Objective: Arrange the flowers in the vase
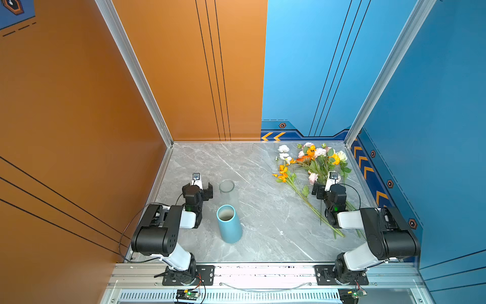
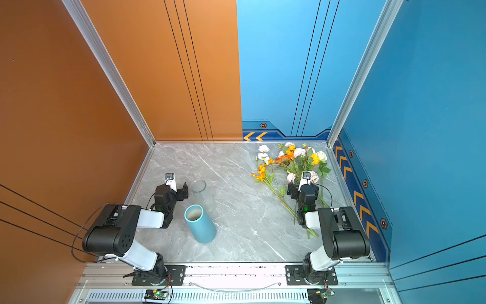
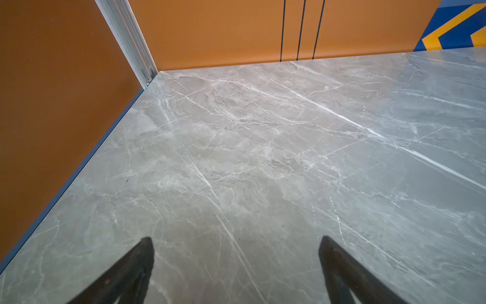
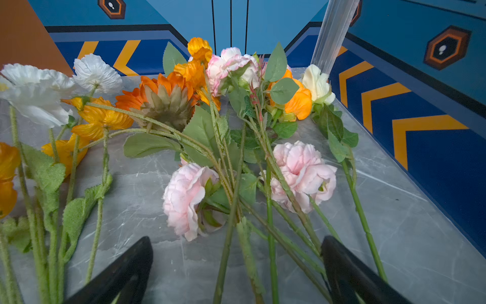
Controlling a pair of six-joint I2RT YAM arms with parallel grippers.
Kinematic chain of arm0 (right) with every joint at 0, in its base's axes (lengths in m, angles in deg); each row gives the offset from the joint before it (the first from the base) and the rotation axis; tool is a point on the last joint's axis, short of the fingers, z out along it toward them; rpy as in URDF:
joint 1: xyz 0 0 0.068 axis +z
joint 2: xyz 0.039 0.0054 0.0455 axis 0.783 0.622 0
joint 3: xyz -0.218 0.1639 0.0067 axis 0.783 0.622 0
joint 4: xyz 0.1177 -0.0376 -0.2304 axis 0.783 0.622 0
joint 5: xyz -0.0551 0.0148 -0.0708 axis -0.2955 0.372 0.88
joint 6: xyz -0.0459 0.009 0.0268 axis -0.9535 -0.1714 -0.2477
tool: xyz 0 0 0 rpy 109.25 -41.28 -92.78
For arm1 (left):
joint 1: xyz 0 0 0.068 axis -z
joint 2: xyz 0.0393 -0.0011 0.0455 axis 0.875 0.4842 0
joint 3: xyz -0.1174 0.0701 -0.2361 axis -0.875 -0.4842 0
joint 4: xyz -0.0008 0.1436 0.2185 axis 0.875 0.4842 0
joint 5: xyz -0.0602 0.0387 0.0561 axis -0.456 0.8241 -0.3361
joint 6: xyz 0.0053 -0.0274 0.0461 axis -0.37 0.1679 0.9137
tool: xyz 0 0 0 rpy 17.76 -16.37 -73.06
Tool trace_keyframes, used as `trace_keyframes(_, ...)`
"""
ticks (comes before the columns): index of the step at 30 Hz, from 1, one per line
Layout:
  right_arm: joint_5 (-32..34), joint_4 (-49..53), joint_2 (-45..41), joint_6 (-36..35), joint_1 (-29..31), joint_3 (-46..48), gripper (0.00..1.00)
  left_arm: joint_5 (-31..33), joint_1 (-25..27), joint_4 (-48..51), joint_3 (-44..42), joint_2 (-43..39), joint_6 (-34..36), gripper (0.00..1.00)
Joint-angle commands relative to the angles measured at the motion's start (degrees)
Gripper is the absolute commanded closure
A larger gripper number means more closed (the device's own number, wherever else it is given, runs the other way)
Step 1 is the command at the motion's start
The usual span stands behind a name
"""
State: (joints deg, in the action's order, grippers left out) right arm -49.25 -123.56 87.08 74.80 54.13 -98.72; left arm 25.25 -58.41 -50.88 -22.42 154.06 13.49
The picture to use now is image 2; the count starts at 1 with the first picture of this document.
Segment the orange poppy spray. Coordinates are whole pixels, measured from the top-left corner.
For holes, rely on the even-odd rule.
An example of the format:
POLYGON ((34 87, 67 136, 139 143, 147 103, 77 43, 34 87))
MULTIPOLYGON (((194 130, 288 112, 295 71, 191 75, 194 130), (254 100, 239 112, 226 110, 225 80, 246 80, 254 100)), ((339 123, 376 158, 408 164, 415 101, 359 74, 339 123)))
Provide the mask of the orange poppy spray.
POLYGON ((275 161, 276 165, 282 168, 286 174, 287 172, 293 172, 297 175, 296 180, 300 179, 305 168, 306 150, 296 148, 294 144, 283 146, 275 161))
POLYGON ((286 203, 284 200, 284 196, 280 193, 280 190, 277 189, 275 185, 275 174, 266 164, 259 164, 256 167, 256 172, 251 173, 251 177, 254 179, 254 182, 259 184, 264 184, 269 190, 277 197, 280 204, 291 214, 291 217, 296 221, 297 214, 296 211, 291 209, 291 207, 286 203))

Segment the white rose stem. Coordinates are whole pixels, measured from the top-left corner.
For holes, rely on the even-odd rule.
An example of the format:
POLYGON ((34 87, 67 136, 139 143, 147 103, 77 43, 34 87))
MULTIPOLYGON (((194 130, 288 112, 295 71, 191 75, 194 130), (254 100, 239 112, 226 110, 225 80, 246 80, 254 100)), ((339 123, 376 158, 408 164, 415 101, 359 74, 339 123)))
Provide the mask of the white rose stem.
POLYGON ((330 190, 324 186, 323 180, 326 178, 327 174, 330 172, 330 169, 327 167, 327 155, 323 151, 316 152, 312 155, 313 158, 313 165, 317 169, 318 179, 316 181, 317 185, 324 189, 330 198, 330 205, 333 205, 333 196, 330 190))

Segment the white ranunculus spray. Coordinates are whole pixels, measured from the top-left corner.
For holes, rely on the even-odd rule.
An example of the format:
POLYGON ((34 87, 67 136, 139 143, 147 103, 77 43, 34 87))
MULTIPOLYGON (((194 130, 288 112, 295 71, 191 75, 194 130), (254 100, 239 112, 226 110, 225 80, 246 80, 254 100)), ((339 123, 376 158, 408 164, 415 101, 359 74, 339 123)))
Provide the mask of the white ranunculus spray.
POLYGON ((258 148, 257 161, 257 174, 256 180, 263 182, 264 180, 270 180, 274 178, 272 165, 276 164, 276 161, 269 155, 270 149, 267 145, 263 144, 258 148))

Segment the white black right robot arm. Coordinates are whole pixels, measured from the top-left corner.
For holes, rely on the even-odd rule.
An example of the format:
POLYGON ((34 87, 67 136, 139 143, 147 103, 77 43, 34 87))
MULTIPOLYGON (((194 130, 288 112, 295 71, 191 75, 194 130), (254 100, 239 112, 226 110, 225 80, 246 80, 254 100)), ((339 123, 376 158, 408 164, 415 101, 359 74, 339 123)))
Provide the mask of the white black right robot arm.
POLYGON ((352 207, 317 208, 319 187, 290 183, 287 194, 297 203, 297 222, 305 229, 318 229, 322 245, 302 261, 301 279, 310 285, 337 284, 334 267, 345 260, 370 254, 371 246, 352 207))

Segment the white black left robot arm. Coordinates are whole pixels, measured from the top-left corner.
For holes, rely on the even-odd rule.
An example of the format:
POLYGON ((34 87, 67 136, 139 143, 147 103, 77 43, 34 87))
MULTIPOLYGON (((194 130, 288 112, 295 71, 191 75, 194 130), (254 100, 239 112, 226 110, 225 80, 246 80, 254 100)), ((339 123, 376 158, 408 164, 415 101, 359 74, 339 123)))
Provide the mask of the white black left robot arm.
POLYGON ((165 265, 162 254, 136 241, 135 233, 138 229, 168 228, 177 202, 188 197, 186 183, 178 189, 173 181, 167 180, 156 188, 154 203, 148 208, 114 203, 105 205, 83 238, 83 250, 131 266, 132 272, 125 277, 131 277, 134 286, 171 285, 171 268, 165 265))

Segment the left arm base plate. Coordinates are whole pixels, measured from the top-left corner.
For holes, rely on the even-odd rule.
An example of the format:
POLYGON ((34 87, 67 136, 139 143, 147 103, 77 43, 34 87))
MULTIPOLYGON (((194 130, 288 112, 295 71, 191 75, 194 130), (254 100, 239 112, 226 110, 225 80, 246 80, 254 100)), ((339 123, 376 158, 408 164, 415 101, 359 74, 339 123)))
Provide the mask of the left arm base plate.
POLYGON ((132 278, 133 286, 182 286, 186 276, 185 265, 166 265, 163 277, 151 277, 145 272, 132 278))

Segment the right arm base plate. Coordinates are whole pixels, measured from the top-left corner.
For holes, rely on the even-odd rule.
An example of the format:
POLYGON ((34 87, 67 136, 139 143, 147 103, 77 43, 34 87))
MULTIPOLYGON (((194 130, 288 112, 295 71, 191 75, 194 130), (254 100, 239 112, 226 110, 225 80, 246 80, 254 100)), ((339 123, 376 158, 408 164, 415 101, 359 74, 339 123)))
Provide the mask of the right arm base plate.
POLYGON ((286 265, 286 282, 288 286, 337 286, 339 281, 335 269, 321 271, 306 276, 302 265, 286 265))

